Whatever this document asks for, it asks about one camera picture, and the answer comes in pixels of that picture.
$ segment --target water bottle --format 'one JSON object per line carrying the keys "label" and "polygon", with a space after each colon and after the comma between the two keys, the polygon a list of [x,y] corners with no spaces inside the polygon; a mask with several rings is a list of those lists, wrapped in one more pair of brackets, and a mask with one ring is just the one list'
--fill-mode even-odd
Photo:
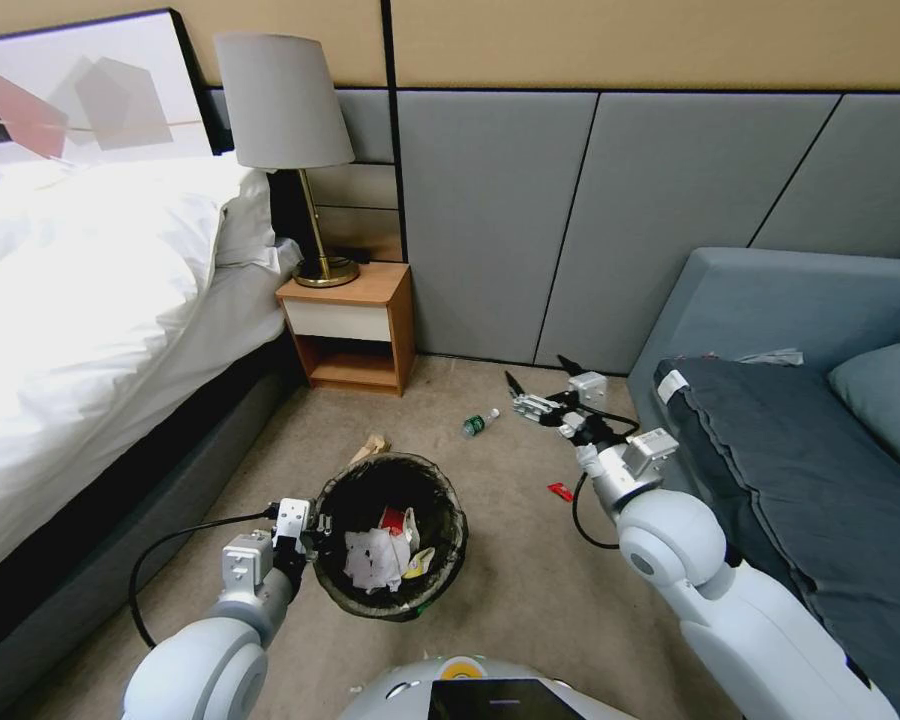
{"label": "water bottle", "polygon": [[500,417],[500,411],[494,408],[486,417],[482,415],[474,415],[463,421],[463,434],[466,437],[473,437],[477,433],[483,432],[487,425]]}

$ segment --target black screen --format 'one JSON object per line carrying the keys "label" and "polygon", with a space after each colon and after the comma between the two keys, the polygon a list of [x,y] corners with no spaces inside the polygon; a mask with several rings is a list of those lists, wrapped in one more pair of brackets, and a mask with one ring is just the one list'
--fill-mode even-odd
{"label": "black screen", "polygon": [[538,680],[437,680],[429,720],[582,720]]}

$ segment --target trash bag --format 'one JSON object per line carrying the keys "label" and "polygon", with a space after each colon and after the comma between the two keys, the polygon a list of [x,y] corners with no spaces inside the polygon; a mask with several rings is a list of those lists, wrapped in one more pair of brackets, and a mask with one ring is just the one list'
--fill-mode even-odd
{"label": "trash bag", "polygon": [[[395,592],[384,588],[367,594],[353,587],[343,572],[344,533],[377,527],[388,506],[401,512],[413,508],[420,548],[432,547],[435,554],[425,575],[403,580]],[[317,579],[341,608],[354,615],[413,620],[450,586],[463,565],[467,516],[450,481],[419,455],[391,452],[361,460],[324,486],[314,510],[333,518],[333,531],[321,542],[314,561]]]}

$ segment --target sofa cushion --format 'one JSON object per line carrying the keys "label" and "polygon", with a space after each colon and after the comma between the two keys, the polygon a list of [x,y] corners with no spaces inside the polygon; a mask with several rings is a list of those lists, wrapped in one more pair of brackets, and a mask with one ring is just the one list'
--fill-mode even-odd
{"label": "sofa cushion", "polygon": [[900,464],[812,370],[667,360],[658,382],[672,370],[688,385],[668,415],[682,451],[709,455],[695,470],[728,541],[796,589],[900,713]]}
{"label": "sofa cushion", "polygon": [[830,373],[830,385],[900,458],[900,343],[847,360]]}

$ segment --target sofa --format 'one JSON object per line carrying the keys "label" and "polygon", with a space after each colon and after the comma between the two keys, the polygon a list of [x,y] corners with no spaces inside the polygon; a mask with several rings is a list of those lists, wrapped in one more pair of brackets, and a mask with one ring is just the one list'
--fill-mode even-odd
{"label": "sofa", "polygon": [[[800,599],[900,714],[900,446],[846,388],[895,344],[900,260],[701,248],[628,385],[642,426],[680,442],[665,486],[707,502],[733,552]],[[784,349],[802,365],[738,362]]]}

